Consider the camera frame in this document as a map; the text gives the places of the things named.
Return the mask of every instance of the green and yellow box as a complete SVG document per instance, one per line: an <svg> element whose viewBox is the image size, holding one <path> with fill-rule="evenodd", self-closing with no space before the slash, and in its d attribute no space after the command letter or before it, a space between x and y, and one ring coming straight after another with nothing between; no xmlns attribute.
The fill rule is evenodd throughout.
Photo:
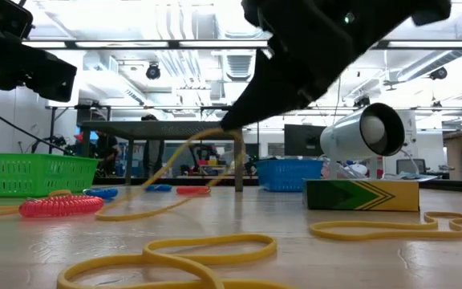
<svg viewBox="0 0 462 289"><path fill-rule="evenodd" d="M305 180L308 210L419 211L418 181Z"/></svg>

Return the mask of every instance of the blue basket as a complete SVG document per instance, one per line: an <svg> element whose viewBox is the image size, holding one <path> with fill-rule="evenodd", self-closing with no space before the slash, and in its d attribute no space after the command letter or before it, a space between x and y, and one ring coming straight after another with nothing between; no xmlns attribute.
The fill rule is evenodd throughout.
<svg viewBox="0 0 462 289"><path fill-rule="evenodd" d="M318 180L322 161L266 160L256 163L260 186L271 192L302 192L304 179Z"/></svg>

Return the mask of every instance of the blue object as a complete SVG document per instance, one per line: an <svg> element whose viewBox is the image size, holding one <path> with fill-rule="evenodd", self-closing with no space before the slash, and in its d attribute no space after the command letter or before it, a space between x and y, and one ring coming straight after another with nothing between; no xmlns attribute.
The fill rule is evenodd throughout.
<svg viewBox="0 0 462 289"><path fill-rule="evenodd" d="M271 192L302 192L305 179L321 177L322 161L265 160L256 163L260 186Z"/></svg>
<svg viewBox="0 0 462 289"><path fill-rule="evenodd" d="M114 198L118 192L118 189L86 189L83 191L86 196L100 197L104 200Z"/></svg>
<svg viewBox="0 0 462 289"><path fill-rule="evenodd" d="M145 190L146 192L170 192L172 191L171 185L150 185Z"/></svg>

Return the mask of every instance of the green basket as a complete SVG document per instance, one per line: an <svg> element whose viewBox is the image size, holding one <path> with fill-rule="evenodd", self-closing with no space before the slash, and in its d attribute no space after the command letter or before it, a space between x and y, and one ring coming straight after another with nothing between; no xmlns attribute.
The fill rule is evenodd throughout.
<svg viewBox="0 0 462 289"><path fill-rule="evenodd" d="M0 197L45 197L80 192L94 180L97 160L46 154L0 153Z"/></svg>

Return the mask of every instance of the pink coiled cord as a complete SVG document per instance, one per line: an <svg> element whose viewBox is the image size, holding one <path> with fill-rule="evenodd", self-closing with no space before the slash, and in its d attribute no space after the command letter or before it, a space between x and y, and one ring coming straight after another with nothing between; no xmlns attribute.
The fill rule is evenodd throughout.
<svg viewBox="0 0 462 289"><path fill-rule="evenodd" d="M100 197L72 196L68 190L53 192L42 200L26 201L19 206L23 217L62 217L74 214L89 214L101 210L104 200Z"/></svg>

